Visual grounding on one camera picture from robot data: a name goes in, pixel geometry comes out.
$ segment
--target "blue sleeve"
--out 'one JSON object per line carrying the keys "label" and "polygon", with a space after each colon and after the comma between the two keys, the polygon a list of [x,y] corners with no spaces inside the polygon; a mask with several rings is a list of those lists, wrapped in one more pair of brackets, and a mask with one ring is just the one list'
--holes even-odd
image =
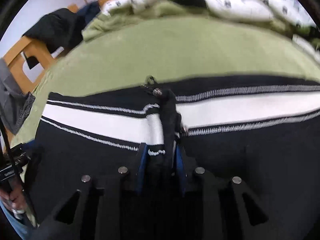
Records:
{"label": "blue sleeve", "polygon": [[17,234],[22,238],[22,240],[28,240],[31,236],[33,228],[27,227],[20,223],[18,220],[16,220],[11,213],[5,208],[2,201],[0,200],[0,206],[9,220],[10,224],[14,228],[14,230],[17,232]]}

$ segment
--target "green bed sheet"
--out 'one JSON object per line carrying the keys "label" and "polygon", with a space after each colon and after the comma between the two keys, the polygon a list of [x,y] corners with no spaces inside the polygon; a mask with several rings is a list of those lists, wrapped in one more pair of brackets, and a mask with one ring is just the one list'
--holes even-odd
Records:
{"label": "green bed sheet", "polygon": [[270,30],[204,15],[141,20],[81,43],[53,65],[34,91],[30,116],[12,145],[35,137],[51,91],[85,96],[136,86],[148,75],[163,82],[236,73],[320,81],[318,64]]}

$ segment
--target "human hand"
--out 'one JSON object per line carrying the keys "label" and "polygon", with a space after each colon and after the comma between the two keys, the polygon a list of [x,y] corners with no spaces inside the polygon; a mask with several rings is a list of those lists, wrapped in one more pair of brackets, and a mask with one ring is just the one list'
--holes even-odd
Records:
{"label": "human hand", "polygon": [[13,190],[9,194],[0,189],[0,200],[8,210],[24,210],[27,207],[26,200],[22,193],[22,185],[14,180]]}

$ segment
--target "white wall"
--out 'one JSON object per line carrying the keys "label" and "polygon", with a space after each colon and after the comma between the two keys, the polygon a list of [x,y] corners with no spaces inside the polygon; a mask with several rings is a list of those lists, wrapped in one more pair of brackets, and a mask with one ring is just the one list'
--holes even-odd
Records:
{"label": "white wall", "polygon": [[2,57],[43,15],[75,3],[78,7],[85,5],[84,0],[28,0],[15,16],[0,41]]}

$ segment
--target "person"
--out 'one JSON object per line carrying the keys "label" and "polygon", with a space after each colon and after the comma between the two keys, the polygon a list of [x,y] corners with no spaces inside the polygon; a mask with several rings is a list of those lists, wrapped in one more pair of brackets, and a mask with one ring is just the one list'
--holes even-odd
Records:
{"label": "person", "polygon": [[28,240],[31,236],[32,228],[26,226],[23,220],[16,219],[12,213],[12,210],[25,211],[27,208],[27,203],[22,193],[22,185],[17,180],[13,180],[13,190],[10,193],[0,188],[0,206],[17,234],[22,240]]}

